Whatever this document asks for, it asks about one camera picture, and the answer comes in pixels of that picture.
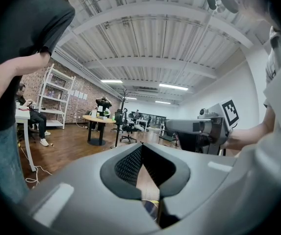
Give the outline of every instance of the mesh grille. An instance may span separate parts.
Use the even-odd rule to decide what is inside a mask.
[[[176,172],[175,165],[171,161],[145,146],[143,147],[143,163],[150,177],[158,187]]]
[[[115,165],[116,175],[125,182],[136,186],[139,170],[142,166],[141,147],[124,157]]]

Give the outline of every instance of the white desk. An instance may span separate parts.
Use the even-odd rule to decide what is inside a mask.
[[[148,120],[137,119],[137,120],[136,120],[136,124],[139,124],[139,122],[144,122],[144,123],[146,123],[146,128],[145,128],[145,132],[146,132],[146,131],[147,131],[147,123],[148,123]]]
[[[36,168],[33,165],[32,156],[31,156],[31,152],[30,152],[30,146],[29,146],[29,136],[28,136],[28,120],[30,119],[30,111],[21,111],[21,110],[16,109],[15,119],[16,119],[16,123],[24,124],[24,135],[25,135],[27,156],[29,159],[29,164],[30,164],[31,170],[35,171]]]
[[[165,130],[165,126],[164,126],[164,123],[162,123],[162,124],[161,124],[161,127],[160,127],[160,133],[159,133],[159,135],[160,135],[161,132],[164,131],[164,130]]]

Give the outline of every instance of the round table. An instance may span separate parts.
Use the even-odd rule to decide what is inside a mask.
[[[116,123],[116,121],[115,120],[111,120],[109,118],[103,120],[101,118],[91,117],[89,115],[84,115],[82,117],[89,121],[89,132],[88,132],[88,140],[87,140],[87,142],[89,144],[91,144],[91,145],[104,145],[105,141],[102,140],[102,139],[103,139],[103,132],[104,132],[105,124],[106,123]],[[91,139],[92,122],[99,123],[99,126],[101,128],[99,139]]]

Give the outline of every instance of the black and white tag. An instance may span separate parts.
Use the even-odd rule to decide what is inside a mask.
[[[232,126],[235,125],[239,121],[239,116],[238,116],[236,107],[235,107],[232,99],[225,101],[225,102],[221,102],[220,105],[224,112],[224,117],[225,117],[226,123],[230,130],[232,128]]]

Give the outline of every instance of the brick wall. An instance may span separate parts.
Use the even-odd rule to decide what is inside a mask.
[[[74,123],[74,115],[77,113],[77,116],[82,116],[84,115],[87,111],[93,110],[94,106],[96,105],[96,99],[100,98],[102,96],[106,96],[111,102],[112,102],[112,107],[110,108],[111,111],[111,116],[114,114],[114,112],[117,111],[117,109],[120,107],[120,101],[116,97],[112,96],[111,94],[107,93],[106,91],[102,90],[98,86],[92,84],[88,80],[84,79],[83,77],[77,75],[76,73],[72,72],[70,69],[66,68],[65,66],[61,65],[59,62],[50,59],[50,62],[48,63],[47,67],[50,67],[54,63],[54,68],[68,76],[75,76],[75,82],[73,86],[73,90],[78,90],[80,92],[88,94],[87,100],[85,99],[79,99],[75,96],[70,97],[68,107],[67,107],[67,113],[66,113],[66,123]],[[29,74],[29,75],[24,75],[22,78],[21,83],[24,83],[26,85],[26,90],[24,94],[25,99],[32,99],[34,101],[37,101],[37,96],[39,93],[39,89],[44,77],[44,74],[46,72],[47,67],[38,70],[35,73]],[[62,85],[62,81],[54,81],[54,83]],[[50,93],[50,88],[47,86],[47,91],[46,93]],[[57,97],[58,94],[61,94],[61,98],[63,96],[62,91],[59,91],[54,88],[54,97]],[[42,101],[42,107],[45,107],[47,109],[58,109],[59,102],[43,98]],[[45,113],[48,119],[57,119],[57,115],[55,114],[49,114]],[[62,116],[60,115],[58,117],[59,121],[62,121]]]

